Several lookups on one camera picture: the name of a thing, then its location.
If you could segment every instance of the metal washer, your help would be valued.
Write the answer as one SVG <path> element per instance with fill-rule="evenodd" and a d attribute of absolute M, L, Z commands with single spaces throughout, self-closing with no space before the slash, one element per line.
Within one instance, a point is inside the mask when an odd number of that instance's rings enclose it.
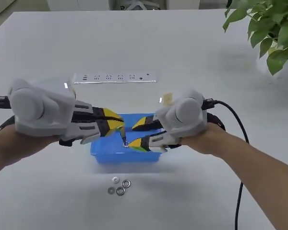
<path fill-rule="evenodd" d="M 116 189 L 116 194 L 117 194 L 118 196 L 124 195 L 124 194 L 125 194 L 125 188 L 123 188 L 123 187 L 118 187 L 118 188 Z"/>
<path fill-rule="evenodd" d="M 115 193 L 115 187 L 110 187 L 110 188 L 108 188 L 108 193 L 109 193 L 110 195 L 113 195 L 113 194 Z"/>
<path fill-rule="evenodd" d="M 114 184 L 118 184 L 118 183 L 120 182 L 120 178 L 117 177 L 117 176 L 115 176 L 115 177 L 112 178 L 112 182 L 113 182 Z"/>
<path fill-rule="evenodd" d="M 131 181 L 130 181 L 130 180 L 123 180 L 123 182 L 121 183 L 121 185 L 122 185 L 124 188 L 129 188 L 130 185 L 131 185 Z"/>

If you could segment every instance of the white tabletop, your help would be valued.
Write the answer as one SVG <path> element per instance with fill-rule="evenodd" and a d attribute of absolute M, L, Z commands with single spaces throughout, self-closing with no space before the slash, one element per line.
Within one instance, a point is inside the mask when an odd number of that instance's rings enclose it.
<path fill-rule="evenodd" d="M 224 34 L 223 10 L 18 12 L 0 27 L 0 95 L 15 78 L 154 71 L 158 83 L 77 85 L 78 100 L 149 113 L 165 92 L 194 87 L 232 105 L 251 143 L 288 163 L 288 85 L 255 68 L 248 21 Z M 226 109 L 211 110 L 241 136 Z M 0 110 L 0 124 L 12 115 Z M 221 160 L 180 147 L 147 168 L 101 173 L 89 146 L 52 144 L 0 173 L 0 230 L 231 230 L 239 180 Z M 130 179 L 124 196 L 111 178 Z M 240 230 L 272 229 L 243 191 Z"/>

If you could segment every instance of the blue tray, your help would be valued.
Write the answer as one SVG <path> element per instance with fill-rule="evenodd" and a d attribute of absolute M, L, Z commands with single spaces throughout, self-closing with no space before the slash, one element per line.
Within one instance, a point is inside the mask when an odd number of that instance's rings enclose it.
<path fill-rule="evenodd" d="M 125 121 L 127 142 L 160 132 L 152 130 L 147 132 L 132 131 L 133 125 L 144 116 L 153 114 L 121 114 Z M 109 137 L 99 138 L 91 144 L 91 155 L 100 164 L 119 164 L 124 162 L 157 162 L 160 152 L 139 152 L 130 148 L 125 148 L 119 132 L 115 132 Z"/>

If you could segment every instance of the human hand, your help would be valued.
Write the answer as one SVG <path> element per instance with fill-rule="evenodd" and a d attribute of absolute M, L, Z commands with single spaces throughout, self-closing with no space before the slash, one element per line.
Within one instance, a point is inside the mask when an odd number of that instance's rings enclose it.
<path fill-rule="evenodd" d="M 30 137 L 16 132 L 15 125 L 7 126 L 0 131 L 0 165 L 14 164 L 58 140 L 56 136 Z"/>
<path fill-rule="evenodd" d="M 187 145 L 197 152 L 212 154 L 219 157 L 219 149 L 228 134 L 214 123 L 207 124 L 207 130 L 195 137 L 186 137 L 181 140 L 182 145 Z"/>

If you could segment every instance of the electrical outlet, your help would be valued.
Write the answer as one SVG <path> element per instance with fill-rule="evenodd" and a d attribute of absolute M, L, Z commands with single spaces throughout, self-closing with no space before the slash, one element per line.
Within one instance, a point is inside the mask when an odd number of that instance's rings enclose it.
<path fill-rule="evenodd" d="M 117 74 L 78 74 L 73 79 L 74 84 L 100 84 L 100 83 L 140 83 L 157 82 L 157 77 L 151 72 L 117 73 Z"/>

